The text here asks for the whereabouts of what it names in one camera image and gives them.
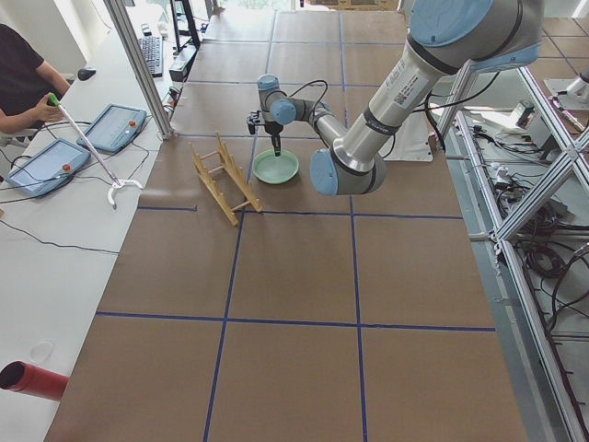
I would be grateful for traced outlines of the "person's hand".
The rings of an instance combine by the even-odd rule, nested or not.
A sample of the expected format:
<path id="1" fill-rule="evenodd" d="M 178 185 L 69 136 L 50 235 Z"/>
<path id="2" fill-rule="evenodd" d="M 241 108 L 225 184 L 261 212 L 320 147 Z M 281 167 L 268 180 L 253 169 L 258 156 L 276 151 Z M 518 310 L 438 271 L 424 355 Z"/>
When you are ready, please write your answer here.
<path id="1" fill-rule="evenodd" d="M 34 122 L 58 122 L 63 118 L 62 112 L 52 104 L 50 94 L 46 94 L 31 111 Z"/>

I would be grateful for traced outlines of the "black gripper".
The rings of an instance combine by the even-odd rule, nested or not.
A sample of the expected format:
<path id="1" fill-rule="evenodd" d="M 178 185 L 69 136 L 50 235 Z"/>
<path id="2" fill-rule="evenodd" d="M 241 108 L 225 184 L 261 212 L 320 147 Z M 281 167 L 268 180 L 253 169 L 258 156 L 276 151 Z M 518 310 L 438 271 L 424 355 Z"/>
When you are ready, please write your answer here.
<path id="1" fill-rule="evenodd" d="M 267 134 L 271 136 L 271 143 L 274 155 L 276 157 L 279 157 L 281 155 L 280 132 L 282 131 L 282 126 L 277 122 L 265 122 L 264 130 Z"/>

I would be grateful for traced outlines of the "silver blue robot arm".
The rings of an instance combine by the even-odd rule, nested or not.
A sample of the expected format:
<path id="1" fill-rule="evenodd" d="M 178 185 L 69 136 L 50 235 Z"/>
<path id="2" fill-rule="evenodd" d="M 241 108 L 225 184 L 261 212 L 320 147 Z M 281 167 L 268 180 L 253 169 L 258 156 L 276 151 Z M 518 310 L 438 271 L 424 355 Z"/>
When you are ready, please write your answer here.
<path id="1" fill-rule="evenodd" d="M 248 116 L 248 130 L 254 134 L 263 126 L 279 154 L 283 127 L 307 122 L 325 145 L 310 163 L 315 190 L 373 192 L 387 175 L 380 149 L 441 77 L 456 74 L 468 61 L 481 72 L 498 72 L 538 58 L 544 8 L 542 1 L 416 1 L 401 58 L 350 128 L 325 104 L 290 97 L 276 76 L 264 75 L 258 80 L 260 107 Z"/>

